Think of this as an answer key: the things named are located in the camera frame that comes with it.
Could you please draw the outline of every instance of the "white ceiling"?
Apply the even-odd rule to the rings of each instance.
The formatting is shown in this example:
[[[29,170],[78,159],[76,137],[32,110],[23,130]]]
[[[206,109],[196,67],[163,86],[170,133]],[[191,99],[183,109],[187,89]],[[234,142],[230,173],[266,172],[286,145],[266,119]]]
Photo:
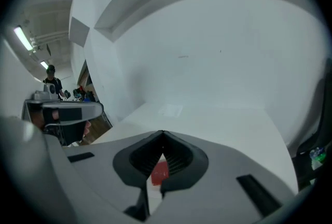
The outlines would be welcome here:
[[[10,26],[5,34],[9,40],[12,39],[14,41],[10,42],[10,44],[25,68],[38,79],[46,77],[46,70],[40,65],[41,61],[53,64],[56,70],[70,66],[71,43],[69,39],[66,37],[48,43],[51,56],[47,51],[46,44],[40,45],[33,59],[24,46],[16,39],[13,39],[15,34],[12,30],[15,26],[20,25],[29,40],[36,36],[68,31],[71,4],[71,1],[36,4],[23,8],[20,13],[13,13],[12,18],[10,18]]]

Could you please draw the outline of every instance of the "black strip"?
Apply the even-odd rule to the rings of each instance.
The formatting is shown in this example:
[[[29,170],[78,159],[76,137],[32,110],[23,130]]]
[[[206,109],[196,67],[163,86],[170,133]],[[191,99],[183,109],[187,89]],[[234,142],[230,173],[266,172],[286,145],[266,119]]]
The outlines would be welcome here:
[[[67,157],[69,159],[69,161],[71,163],[76,162],[76,161],[80,161],[80,160],[85,160],[85,159],[89,159],[94,157],[94,154],[92,154],[91,152],[85,152],[82,154],[78,154],[78,155],[72,155]]]
[[[240,176],[237,180],[263,217],[282,206],[252,175]]]
[[[59,108],[60,122],[82,120],[81,108]]]

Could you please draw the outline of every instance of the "red object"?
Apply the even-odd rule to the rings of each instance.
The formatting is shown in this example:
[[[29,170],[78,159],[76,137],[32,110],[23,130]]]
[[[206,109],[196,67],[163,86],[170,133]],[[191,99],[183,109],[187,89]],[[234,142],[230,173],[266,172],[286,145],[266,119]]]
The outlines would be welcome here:
[[[166,161],[158,162],[151,173],[152,185],[161,185],[161,182],[169,176],[168,166]]]

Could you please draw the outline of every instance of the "desk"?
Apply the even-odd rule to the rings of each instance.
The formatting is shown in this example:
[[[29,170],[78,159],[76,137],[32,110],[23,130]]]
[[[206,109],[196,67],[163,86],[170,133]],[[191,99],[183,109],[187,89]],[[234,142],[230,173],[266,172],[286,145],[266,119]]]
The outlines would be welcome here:
[[[274,173],[297,194],[297,179],[286,145],[263,109],[184,106],[178,117],[160,114],[162,104],[143,104],[93,144],[155,130],[195,136],[237,149]]]

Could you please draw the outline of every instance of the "fluorescent light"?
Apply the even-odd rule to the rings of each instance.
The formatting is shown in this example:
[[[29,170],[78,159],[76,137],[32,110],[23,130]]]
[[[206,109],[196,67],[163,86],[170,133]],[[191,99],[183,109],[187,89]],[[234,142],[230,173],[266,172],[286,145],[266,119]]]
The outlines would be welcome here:
[[[45,69],[48,68],[48,65],[47,65],[44,61],[40,62],[40,64],[41,64],[43,67],[45,67]]]
[[[18,38],[20,39],[22,44],[25,46],[25,48],[28,51],[32,50],[32,46],[31,46],[30,42],[27,40],[25,34],[23,33],[22,28],[20,26],[18,26],[14,29],[14,32],[15,32],[16,36],[18,36]]]

